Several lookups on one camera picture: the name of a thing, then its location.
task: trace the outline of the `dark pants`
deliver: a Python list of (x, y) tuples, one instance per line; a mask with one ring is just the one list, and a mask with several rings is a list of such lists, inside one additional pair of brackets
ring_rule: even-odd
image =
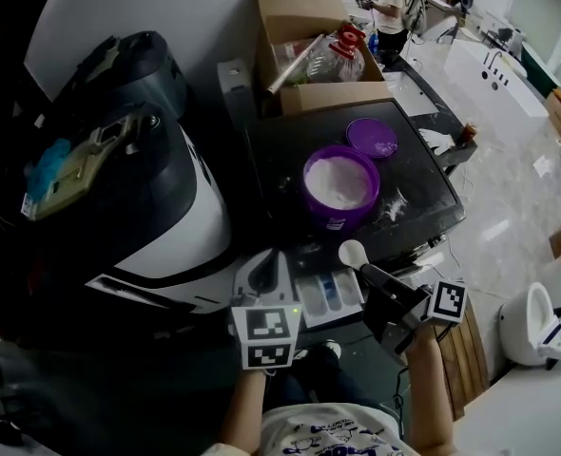
[(390, 66), (403, 50), (409, 32), (407, 29), (397, 34), (385, 34), (377, 32), (377, 50), (384, 65)]
[(380, 404), (365, 396), (355, 381), (339, 367), (336, 354), (317, 346), (286, 370), (271, 378), (263, 401), (263, 411), (298, 404), (310, 404), (313, 390), (319, 402), (344, 402), (380, 409)]

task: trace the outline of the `white t-shirt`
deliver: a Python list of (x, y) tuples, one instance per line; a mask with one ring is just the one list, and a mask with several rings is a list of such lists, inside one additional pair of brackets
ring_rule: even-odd
[[(398, 438), (390, 415), (355, 404), (305, 404), (275, 408), (263, 415), (261, 456), (417, 456)], [(245, 456), (214, 445), (203, 456)]]
[[(401, 9), (402, 14), (403, 11), (406, 10), (405, 1), (406, 0), (378, 0), (378, 3), (380, 5), (392, 5), (393, 7), (397, 7)], [(389, 17), (379, 11), (376, 12), (376, 28), (385, 34), (398, 34), (405, 29), (405, 27), (403, 27), (401, 15), (397, 18)]]

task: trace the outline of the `backpack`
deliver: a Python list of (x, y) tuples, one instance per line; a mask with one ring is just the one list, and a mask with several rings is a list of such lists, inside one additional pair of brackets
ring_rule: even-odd
[(415, 35), (421, 35), (426, 30), (425, 0), (405, 0), (402, 15), (403, 27)]

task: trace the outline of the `shoe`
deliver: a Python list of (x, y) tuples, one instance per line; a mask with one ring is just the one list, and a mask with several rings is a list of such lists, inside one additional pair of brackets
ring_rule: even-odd
[(303, 360), (308, 355), (308, 350), (296, 350), (293, 355), (293, 361)]
[(331, 350), (333, 353), (336, 354), (338, 359), (341, 357), (341, 346), (339, 345), (339, 343), (336, 343), (333, 339), (328, 339), (322, 344), (322, 346), (326, 346), (327, 348), (329, 348), (329, 350)]

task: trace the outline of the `marble floor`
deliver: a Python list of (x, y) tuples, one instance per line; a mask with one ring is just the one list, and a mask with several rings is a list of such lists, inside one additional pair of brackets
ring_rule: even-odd
[[(349, 13), (368, 17), (354, 0), (344, 3)], [(464, 279), (494, 377), (505, 364), (498, 310), (506, 299), (527, 289), (552, 260), (549, 236), (561, 227), (561, 141), (549, 122), (531, 140), (510, 145), (512, 131), (494, 128), (443, 70), (449, 50), (450, 45), (426, 42), (410, 44), (402, 54), (417, 59), (416, 71), (461, 122), (479, 128), (478, 150), (451, 177), (467, 217), (449, 234), (449, 242), (422, 259), (422, 265), (434, 265), (438, 272), (424, 267), (415, 281), (433, 282), (439, 273)], [(542, 177), (533, 166), (541, 157), (549, 165)]]

